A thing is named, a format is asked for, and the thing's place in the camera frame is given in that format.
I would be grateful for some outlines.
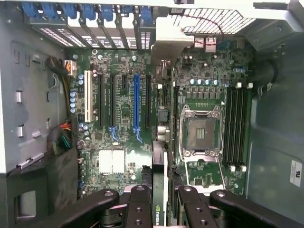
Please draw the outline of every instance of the red wire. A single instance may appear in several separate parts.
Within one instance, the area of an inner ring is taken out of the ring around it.
[[[200,22],[201,20],[206,20],[206,21],[211,22],[212,24],[215,24],[215,25],[218,27],[218,29],[220,30],[221,34],[222,34],[222,41],[220,41],[219,43],[223,42],[223,40],[224,40],[224,32],[223,32],[222,28],[219,26],[218,23],[216,23],[215,21],[212,21],[212,20],[210,20],[210,19],[207,19],[207,18],[194,17],[194,16],[190,16],[190,15],[185,15],[185,16],[186,16],[187,18],[199,19],[199,22]],[[219,43],[217,43],[217,44],[207,44],[206,42],[201,42],[201,41],[198,41],[198,40],[195,40],[195,43],[203,44],[203,45],[206,45],[206,46],[213,46],[213,45],[219,44]]]

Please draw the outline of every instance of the rectangular slot cutout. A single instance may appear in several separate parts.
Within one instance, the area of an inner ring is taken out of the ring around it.
[[[28,221],[36,216],[36,191],[28,191],[14,198],[15,223]]]

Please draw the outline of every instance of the white pci slot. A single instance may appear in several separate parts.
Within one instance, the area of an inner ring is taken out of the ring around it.
[[[85,70],[85,122],[93,121],[93,83],[92,72]]]

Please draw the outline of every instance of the cable bundle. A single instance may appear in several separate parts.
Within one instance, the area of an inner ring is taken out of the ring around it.
[[[72,148],[71,123],[65,122],[53,128],[47,137],[47,151],[58,155],[60,149]]]

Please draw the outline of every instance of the blue pcie slot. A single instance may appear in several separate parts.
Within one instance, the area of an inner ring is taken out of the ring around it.
[[[143,140],[139,135],[139,110],[140,110],[140,75],[135,74],[134,82],[134,104],[133,104],[133,132],[136,134],[137,140],[142,143]]]

